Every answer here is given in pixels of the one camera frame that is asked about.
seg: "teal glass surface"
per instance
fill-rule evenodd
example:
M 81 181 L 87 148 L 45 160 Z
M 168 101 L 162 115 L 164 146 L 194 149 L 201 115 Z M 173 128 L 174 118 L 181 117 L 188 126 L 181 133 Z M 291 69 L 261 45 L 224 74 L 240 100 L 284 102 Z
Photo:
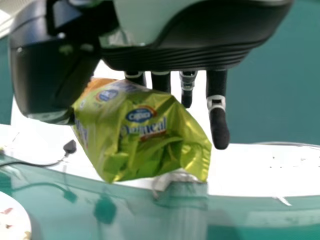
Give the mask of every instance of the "teal glass surface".
M 320 0 L 295 0 L 274 36 L 229 71 L 232 143 L 320 145 Z
M 320 239 L 319 196 L 288 197 L 286 206 L 271 197 L 208 196 L 205 184 L 175 183 L 154 200 L 146 189 L 14 169 L 1 170 L 0 191 L 26 209 L 33 240 Z

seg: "teal wall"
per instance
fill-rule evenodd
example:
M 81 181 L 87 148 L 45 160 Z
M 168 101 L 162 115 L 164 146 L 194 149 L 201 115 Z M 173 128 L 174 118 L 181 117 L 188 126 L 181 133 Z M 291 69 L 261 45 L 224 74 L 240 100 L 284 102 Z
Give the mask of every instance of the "teal wall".
M 233 143 L 320 145 L 320 0 L 296 0 L 275 35 L 229 74 Z
M 10 124 L 13 99 L 9 61 L 8 38 L 0 39 L 0 124 Z

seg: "brand logo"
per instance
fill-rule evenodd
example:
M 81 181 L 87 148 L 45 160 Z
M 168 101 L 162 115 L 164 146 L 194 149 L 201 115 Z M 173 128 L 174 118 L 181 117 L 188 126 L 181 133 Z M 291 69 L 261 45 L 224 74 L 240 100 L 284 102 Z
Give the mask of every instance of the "brand logo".
M 118 95 L 118 91 L 111 89 L 111 90 L 103 90 L 98 92 L 98 94 L 96 95 L 96 99 L 98 101 L 104 101 L 107 102 L 111 99 L 114 99 L 116 96 Z
M 156 115 L 156 112 L 152 108 L 141 107 L 130 111 L 126 115 L 126 119 L 130 122 L 144 123 Z

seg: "white table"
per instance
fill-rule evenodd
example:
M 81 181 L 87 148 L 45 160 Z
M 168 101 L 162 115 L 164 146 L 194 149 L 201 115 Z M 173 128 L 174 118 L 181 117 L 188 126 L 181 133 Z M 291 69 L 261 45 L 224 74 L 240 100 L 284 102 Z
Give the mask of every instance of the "white table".
M 198 78 L 204 78 L 199 72 Z M 122 79 L 123 72 L 112 71 L 100 64 L 96 77 Z M 172 94 L 179 100 L 180 80 L 177 72 L 171 75 Z M 147 75 L 150 87 L 150 75 Z M 211 139 L 206 100 L 203 97 L 205 81 L 197 81 L 193 92 L 193 107 L 189 110 Z M 1 126 L 7 136 L 19 135 L 10 147 L 10 154 L 24 161 L 46 164 L 59 160 L 63 145 L 76 139 L 68 126 L 49 125 L 27 119 L 13 101 L 11 126 Z M 54 166 L 56 171 L 101 180 L 78 143 L 77 152 L 64 164 Z M 231 144 L 227 150 L 212 151 L 208 178 L 208 193 L 221 196 L 287 197 L 319 195 L 320 151 L 308 147 Z M 138 179 L 120 184 L 150 189 L 153 179 Z

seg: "crinkled foil bag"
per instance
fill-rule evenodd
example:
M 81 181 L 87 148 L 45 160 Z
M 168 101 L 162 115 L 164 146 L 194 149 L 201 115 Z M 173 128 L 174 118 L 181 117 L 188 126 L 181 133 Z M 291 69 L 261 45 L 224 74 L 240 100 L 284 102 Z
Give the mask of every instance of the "crinkled foil bag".
M 212 145 L 174 96 L 128 80 L 106 83 L 73 105 L 74 133 L 102 179 L 112 183 L 183 168 L 206 181 Z

